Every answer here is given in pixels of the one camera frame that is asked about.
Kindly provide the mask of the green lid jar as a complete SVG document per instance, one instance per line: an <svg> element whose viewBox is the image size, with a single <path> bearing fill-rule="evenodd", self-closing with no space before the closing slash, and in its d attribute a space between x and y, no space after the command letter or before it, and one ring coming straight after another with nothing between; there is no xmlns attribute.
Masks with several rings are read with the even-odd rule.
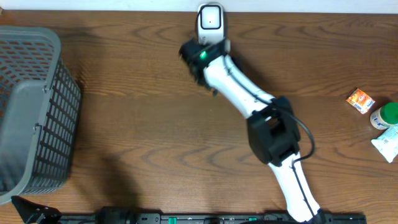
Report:
<svg viewBox="0 0 398 224"><path fill-rule="evenodd" d="M390 102L370 115L370 123L376 129L388 129L397 124L397 103Z"/></svg>

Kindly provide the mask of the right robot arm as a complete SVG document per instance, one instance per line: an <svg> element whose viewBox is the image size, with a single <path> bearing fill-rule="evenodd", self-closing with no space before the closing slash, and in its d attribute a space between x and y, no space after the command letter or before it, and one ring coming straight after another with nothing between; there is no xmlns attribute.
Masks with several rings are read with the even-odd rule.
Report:
<svg viewBox="0 0 398 224"><path fill-rule="evenodd" d="M293 113L289 100L256 86L235 64L226 41L201 45L182 44L180 58L198 85L221 93L244 117L249 146L269 166L285 197L289 215L299 223L324 223L325 215L311 193L301 162L312 156L315 140L309 128ZM301 156L300 131L310 140L310 153Z"/></svg>

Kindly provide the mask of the orange snack packet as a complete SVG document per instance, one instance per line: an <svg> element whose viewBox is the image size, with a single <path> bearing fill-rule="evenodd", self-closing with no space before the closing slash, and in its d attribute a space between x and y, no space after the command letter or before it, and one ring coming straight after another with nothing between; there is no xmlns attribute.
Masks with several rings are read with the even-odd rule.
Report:
<svg viewBox="0 0 398 224"><path fill-rule="evenodd" d="M356 108L361 114L366 114L375 101L364 91L359 88L355 89L355 91L346 99L346 101Z"/></svg>

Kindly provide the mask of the light blue wipes pack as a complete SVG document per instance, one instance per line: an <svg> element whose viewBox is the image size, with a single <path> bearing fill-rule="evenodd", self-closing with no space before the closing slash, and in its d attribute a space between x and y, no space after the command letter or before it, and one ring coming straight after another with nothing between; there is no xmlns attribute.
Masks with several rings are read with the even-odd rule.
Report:
<svg viewBox="0 0 398 224"><path fill-rule="evenodd" d="M397 125L385 130L378 138L372 139L371 144L388 163L392 163L397 156Z"/></svg>

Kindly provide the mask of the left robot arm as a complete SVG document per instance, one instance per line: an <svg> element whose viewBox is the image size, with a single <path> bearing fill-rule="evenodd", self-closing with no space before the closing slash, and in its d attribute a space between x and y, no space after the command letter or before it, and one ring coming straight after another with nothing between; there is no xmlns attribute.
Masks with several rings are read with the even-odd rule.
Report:
<svg viewBox="0 0 398 224"><path fill-rule="evenodd" d="M62 217L56 208L40 205L20 196L12 196L11 202L25 224L57 224Z"/></svg>

